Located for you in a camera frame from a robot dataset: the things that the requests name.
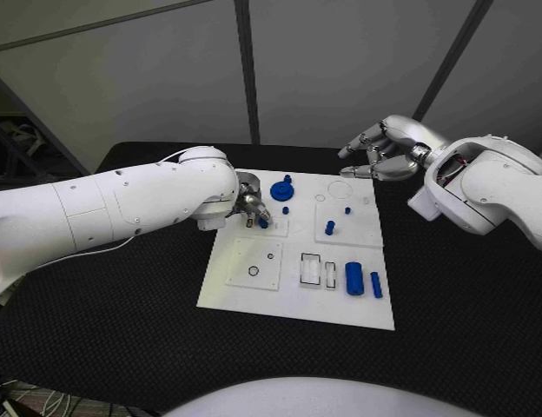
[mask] peg board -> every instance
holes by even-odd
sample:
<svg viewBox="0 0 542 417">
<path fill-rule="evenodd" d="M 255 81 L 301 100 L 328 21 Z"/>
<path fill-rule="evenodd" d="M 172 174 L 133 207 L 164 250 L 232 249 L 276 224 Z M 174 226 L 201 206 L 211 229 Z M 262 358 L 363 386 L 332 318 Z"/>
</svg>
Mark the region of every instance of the peg board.
<svg viewBox="0 0 542 417">
<path fill-rule="evenodd" d="M 334 175 L 239 170 L 260 179 L 260 198 L 273 223 L 266 229 L 258 222 L 247 228 L 246 215 L 226 219 L 213 243 L 197 307 L 395 330 L 373 182 Z M 270 185 L 286 174 L 295 194 L 276 202 Z M 289 212 L 283 215 L 285 206 Z M 328 220 L 335 222 L 332 235 L 324 234 Z M 322 271 L 325 262 L 335 263 L 335 290 L 325 289 L 324 274 L 320 288 L 299 285 L 302 253 L 320 255 Z M 357 296 L 347 294 L 348 262 L 360 262 L 363 269 L 364 294 Z M 373 271 L 380 277 L 382 299 L 373 294 Z"/>
</svg>

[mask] table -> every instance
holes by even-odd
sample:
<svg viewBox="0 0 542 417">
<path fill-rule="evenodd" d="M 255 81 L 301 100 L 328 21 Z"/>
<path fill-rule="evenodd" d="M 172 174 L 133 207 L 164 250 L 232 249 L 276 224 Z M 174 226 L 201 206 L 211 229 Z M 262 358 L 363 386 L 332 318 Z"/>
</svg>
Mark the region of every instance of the table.
<svg viewBox="0 0 542 417">
<path fill-rule="evenodd" d="M 121 143 L 99 171 L 187 146 Z M 350 164 L 334 149 L 217 148 L 242 169 L 335 174 Z M 426 222 L 406 206 L 420 183 L 374 183 L 395 332 L 196 308 L 214 232 L 185 221 L 27 275 L 0 314 L 0 374 L 159 411 L 307 375 L 542 416 L 542 253 L 510 222 L 482 237 Z"/>
</svg>

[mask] blue object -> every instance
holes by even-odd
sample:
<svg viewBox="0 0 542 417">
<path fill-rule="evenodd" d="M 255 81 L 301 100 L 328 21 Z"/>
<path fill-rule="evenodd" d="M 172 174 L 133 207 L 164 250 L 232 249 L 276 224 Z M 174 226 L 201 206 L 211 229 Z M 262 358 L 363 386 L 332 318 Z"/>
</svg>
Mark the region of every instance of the blue object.
<svg viewBox="0 0 542 417">
<path fill-rule="evenodd" d="M 379 273 L 370 273 L 370 282 L 373 282 L 374 298 L 383 298 L 383 291 L 380 290 Z"/>
<path fill-rule="evenodd" d="M 327 228 L 324 229 L 324 233 L 328 235 L 328 236 L 331 236 L 332 235 L 332 229 L 335 228 L 335 223 L 331 221 L 331 220 L 328 220 L 328 223 L 327 223 Z"/>
<path fill-rule="evenodd" d="M 285 202 L 292 197 L 294 192 L 291 177 L 285 175 L 285 179 L 281 182 L 275 182 L 270 186 L 270 197 L 278 202 Z"/>
<path fill-rule="evenodd" d="M 361 295 L 364 293 L 364 280 L 361 276 L 361 265 L 357 262 L 345 264 L 347 293 Z"/>
</svg>

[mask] black table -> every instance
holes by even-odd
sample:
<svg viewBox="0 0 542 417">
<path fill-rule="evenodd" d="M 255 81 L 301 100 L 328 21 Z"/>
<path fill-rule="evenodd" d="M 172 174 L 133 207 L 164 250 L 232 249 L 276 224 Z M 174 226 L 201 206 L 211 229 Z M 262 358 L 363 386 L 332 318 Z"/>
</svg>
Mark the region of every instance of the black table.
<svg viewBox="0 0 542 417">
<path fill-rule="evenodd" d="M 121 143 L 99 170 L 191 145 Z M 245 169 L 348 164 L 334 149 L 217 148 Z M 542 416 L 542 253 L 508 222 L 484 237 L 426 222 L 406 206 L 420 182 L 374 182 L 395 332 L 196 308 L 214 233 L 185 221 L 28 274 L 0 314 L 0 373 L 157 410 L 243 381 L 317 375 Z"/>
</svg>

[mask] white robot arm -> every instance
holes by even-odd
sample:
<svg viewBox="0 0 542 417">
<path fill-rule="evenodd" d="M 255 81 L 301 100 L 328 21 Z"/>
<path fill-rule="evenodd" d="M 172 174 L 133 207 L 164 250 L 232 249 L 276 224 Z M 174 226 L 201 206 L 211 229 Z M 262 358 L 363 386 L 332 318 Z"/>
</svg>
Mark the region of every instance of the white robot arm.
<svg viewBox="0 0 542 417">
<path fill-rule="evenodd" d="M 477 235 L 510 219 L 542 250 L 542 160 L 526 148 L 491 135 L 449 143 L 415 120 L 389 116 L 338 156 L 356 149 L 366 149 L 369 165 L 343 169 L 343 176 L 400 180 L 422 165 L 423 186 L 407 202 L 420 216 L 444 214 Z"/>
<path fill-rule="evenodd" d="M 270 222 L 259 180 L 224 153 L 187 150 L 158 162 L 24 189 L 0 191 L 0 294 L 44 263 L 191 217 L 201 230 L 247 212 Z"/>
</svg>

